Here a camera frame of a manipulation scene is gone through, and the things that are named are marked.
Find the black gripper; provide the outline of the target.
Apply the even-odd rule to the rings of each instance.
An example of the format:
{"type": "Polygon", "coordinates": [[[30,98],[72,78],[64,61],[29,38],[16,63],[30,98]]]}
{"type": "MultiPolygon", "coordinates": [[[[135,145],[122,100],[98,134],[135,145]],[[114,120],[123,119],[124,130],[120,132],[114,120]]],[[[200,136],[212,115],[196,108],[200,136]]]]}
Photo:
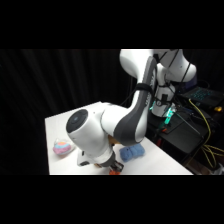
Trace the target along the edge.
{"type": "Polygon", "coordinates": [[[124,169],[124,165],[120,162],[118,162],[117,160],[114,160],[110,165],[109,165],[109,174],[113,175],[114,171],[118,171],[118,173],[122,173],[123,169],[124,169]]]}

